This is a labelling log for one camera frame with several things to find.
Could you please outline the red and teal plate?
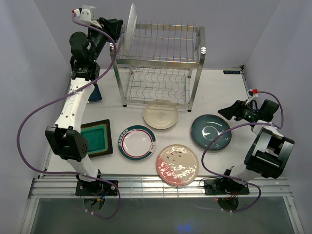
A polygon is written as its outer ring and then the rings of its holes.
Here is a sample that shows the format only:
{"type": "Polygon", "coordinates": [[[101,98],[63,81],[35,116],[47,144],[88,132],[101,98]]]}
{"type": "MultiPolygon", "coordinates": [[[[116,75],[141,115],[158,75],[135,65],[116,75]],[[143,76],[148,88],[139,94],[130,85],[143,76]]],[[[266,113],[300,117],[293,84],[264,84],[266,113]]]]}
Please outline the red and teal plate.
{"type": "Polygon", "coordinates": [[[128,18],[128,23],[124,35],[124,52],[129,55],[134,40],[134,33],[137,24],[137,11],[136,6],[132,3],[128,18]]]}

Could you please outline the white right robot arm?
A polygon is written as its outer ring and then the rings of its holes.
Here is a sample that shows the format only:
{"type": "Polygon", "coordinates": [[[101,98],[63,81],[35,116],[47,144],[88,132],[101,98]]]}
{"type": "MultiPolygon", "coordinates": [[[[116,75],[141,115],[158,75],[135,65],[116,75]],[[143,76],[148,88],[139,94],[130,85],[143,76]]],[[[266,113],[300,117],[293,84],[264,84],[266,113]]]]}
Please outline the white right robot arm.
{"type": "Polygon", "coordinates": [[[280,134],[271,125],[273,115],[279,105],[271,100],[265,100],[259,109],[253,109],[252,104],[237,100],[232,106],[218,110],[227,120],[234,117],[235,121],[246,120],[252,125],[251,130],[256,138],[246,154],[243,163],[232,166],[220,179],[220,189],[231,194],[239,192],[246,183],[257,177],[278,178],[281,176],[290,154],[294,141],[280,134]]]}

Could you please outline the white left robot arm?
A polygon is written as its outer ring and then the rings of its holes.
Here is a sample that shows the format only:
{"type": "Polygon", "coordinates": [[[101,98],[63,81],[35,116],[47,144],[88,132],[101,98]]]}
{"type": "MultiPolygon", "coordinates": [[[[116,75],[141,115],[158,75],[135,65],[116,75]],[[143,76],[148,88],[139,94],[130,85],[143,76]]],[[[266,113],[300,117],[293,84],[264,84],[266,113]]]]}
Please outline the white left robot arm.
{"type": "Polygon", "coordinates": [[[99,18],[87,34],[75,32],[70,36],[71,46],[71,80],[70,91],[73,95],[65,101],[59,118],[53,127],[47,127],[45,136],[54,154],[66,160],[78,173],[76,178],[83,188],[98,195],[103,190],[99,180],[100,171],[88,156],[89,143],[81,132],[81,121],[89,98],[98,89],[92,81],[98,78],[100,66],[97,64],[108,34],[114,42],[120,37],[123,20],[99,18]]]}

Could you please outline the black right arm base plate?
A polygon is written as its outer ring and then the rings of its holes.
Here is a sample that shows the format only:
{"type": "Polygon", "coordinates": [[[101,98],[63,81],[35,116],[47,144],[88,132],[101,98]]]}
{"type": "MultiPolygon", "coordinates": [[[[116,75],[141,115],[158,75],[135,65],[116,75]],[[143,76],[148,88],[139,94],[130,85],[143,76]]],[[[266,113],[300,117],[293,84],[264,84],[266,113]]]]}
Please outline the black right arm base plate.
{"type": "Polygon", "coordinates": [[[209,178],[204,180],[205,195],[248,195],[247,185],[239,184],[228,178],[209,178]]]}

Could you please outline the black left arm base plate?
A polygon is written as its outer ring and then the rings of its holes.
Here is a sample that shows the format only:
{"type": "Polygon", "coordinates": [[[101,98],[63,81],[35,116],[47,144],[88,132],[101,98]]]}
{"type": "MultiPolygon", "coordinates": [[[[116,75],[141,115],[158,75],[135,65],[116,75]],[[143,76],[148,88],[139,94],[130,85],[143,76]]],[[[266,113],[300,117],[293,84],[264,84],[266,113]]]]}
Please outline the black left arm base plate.
{"type": "Polygon", "coordinates": [[[115,186],[107,182],[97,180],[92,182],[79,180],[77,182],[76,196],[102,196],[104,194],[116,196],[117,190],[115,186]]]}

